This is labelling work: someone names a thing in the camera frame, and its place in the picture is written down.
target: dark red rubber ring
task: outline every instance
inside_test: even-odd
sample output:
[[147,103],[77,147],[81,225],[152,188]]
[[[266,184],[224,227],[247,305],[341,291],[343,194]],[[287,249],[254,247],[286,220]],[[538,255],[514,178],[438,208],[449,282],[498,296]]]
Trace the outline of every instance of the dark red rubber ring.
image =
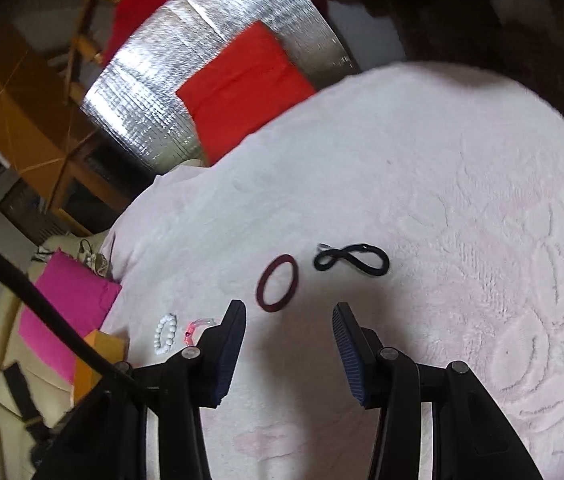
[[[271,274],[273,274],[273,271],[282,264],[291,264],[291,266],[293,267],[293,278],[291,279],[291,285],[280,301],[273,304],[264,303],[264,287],[267,286],[268,279],[270,278]],[[281,254],[280,256],[278,256],[275,260],[268,264],[268,267],[264,270],[262,276],[260,277],[260,280],[258,281],[258,288],[255,289],[255,299],[258,302],[258,305],[261,306],[262,310],[265,310],[266,312],[277,312],[281,308],[286,307],[289,301],[291,301],[293,295],[296,293],[298,278],[299,271],[296,259],[290,254]]]

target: blue object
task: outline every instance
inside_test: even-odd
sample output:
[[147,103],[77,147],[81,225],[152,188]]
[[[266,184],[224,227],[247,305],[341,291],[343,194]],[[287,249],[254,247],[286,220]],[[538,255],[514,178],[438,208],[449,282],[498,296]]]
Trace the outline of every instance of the blue object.
[[217,385],[215,396],[218,404],[229,392],[245,330],[246,308],[243,304],[240,304],[236,310],[235,319],[233,319],[233,323],[226,336],[224,346],[220,350],[220,357],[217,360]]
[[347,375],[348,387],[351,394],[362,406],[366,404],[366,389],[364,388],[364,365],[360,354],[356,350],[351,334],[342,319],[341,311],[333,309],[333,336],[338,345],[340,358]]

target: silver insulation foil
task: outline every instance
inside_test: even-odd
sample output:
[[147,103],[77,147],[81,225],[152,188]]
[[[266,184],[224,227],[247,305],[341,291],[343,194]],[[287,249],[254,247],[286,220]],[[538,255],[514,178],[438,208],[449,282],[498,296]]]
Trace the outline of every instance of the silver insulation foil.
[[102,71],[82,109],[155,173],[200,156],[195,125],[175,91],[258,20],[316,89],[354,73],[310,0],[168,0]]

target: orange box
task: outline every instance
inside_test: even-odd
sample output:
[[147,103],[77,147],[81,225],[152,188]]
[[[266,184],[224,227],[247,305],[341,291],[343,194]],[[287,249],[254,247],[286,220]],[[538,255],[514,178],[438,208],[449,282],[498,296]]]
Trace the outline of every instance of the orange box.
[[[117,363],[124,360],[126,343],[119,337],[94,330],[84,340],[89,346],[95,348],[96,352],[109,363]],[[78,359],[75,364],[71,404],[75,406],[83,396],[98,384],[100,378],[101,375],[99,373],[92,370],[84,361]]]

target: black cable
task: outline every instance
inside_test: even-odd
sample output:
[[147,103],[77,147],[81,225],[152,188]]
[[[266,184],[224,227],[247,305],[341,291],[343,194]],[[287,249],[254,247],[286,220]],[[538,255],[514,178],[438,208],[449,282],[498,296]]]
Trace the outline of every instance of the black cable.
[[26,304],[33,313],[64,343],[71,352],[88,364],[102,377],[115,380],[124,386],[137,401],[158,414],[158,403],[154,395],[136,383],[133,378],[118,370],[98,354],[73,330],[48,300],[28,280],[28,277],[0,254],[0,282]]
[[[315,270],[329,270],[339,259],[342,258],[343,260],[347,260],[350,264],[354,265],[369,276],[383,276],[387,272],[389,272],[389,256],[387,256],[387,254],[379,247],[375,247],[369,244],[349,245],[342,249],[334,249],[333,247],[326,245],[319,246],[319,248],[322,247],[326,248],[326,250],[319,252],[318,255],[313,259],[313,267],[315,267]],[[371,267],[363,261],[358,260],[351,253],[376,254],[382,260],[382,266]]]

